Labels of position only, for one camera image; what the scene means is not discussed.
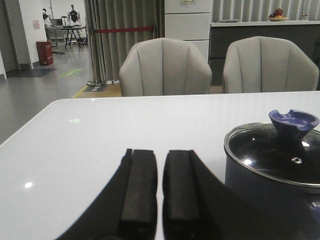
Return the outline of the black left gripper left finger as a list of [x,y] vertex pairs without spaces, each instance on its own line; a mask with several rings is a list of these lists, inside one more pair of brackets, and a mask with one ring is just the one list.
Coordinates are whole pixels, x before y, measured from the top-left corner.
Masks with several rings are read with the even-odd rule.
[[153,240],[158,172],[151,150],[127,149],[120,166],[60,240]]

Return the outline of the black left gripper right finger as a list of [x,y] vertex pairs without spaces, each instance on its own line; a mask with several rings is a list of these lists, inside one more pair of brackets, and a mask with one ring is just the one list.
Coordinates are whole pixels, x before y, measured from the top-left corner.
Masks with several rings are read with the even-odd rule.
[[163,171],[167,240],[307,240],[221,182],[192,150],[171,150]]

